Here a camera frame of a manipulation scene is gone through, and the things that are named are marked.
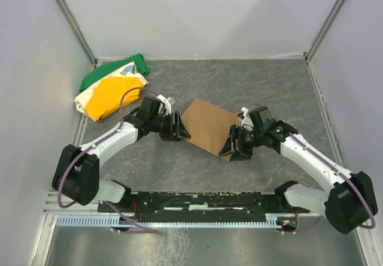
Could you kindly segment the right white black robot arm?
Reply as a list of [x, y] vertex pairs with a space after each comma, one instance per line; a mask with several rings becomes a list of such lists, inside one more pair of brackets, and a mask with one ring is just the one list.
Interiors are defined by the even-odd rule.
[[321, 186], [317, 190], [290, 180], [275, 189], [280, 204], [324, 216], [342, 234], [358, 227], [376, 227], [378, 205], [372, 180], [366, 173], [353, 173], [332, 161], [296, 128], [276, 120], [266, 106], [253, 110], [243, 107], [238, 117], [241, 124], [230, 127], [220, 156], [248, 160], [256, 147], [265, 146], [293, 161]]

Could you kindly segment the brown cardboard box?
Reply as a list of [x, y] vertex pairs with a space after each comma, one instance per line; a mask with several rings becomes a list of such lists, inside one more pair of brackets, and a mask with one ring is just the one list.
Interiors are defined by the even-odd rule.
[[232, 125], [241, 124], [236, 113], [196, 98], [181, 116], [191, 135], [189, 142], [218, 156]]

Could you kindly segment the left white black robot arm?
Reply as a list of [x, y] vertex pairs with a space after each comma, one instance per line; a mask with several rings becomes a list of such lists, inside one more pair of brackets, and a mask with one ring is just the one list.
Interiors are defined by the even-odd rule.
[[111, 130], [82, 146], [67, 145], [59, 158], [52, 187], [57, 195], [74, 203], [88, 205], [92, 201], [124, 204], [131, 189], [115, 180], [102, 180], [100, 169], [107, 160], [149, 133], [157, 133], [163, 141], [180, 141], [191, 135], [179, 111], [172, 110], [172, 98], [146, 96], [141, 105]]

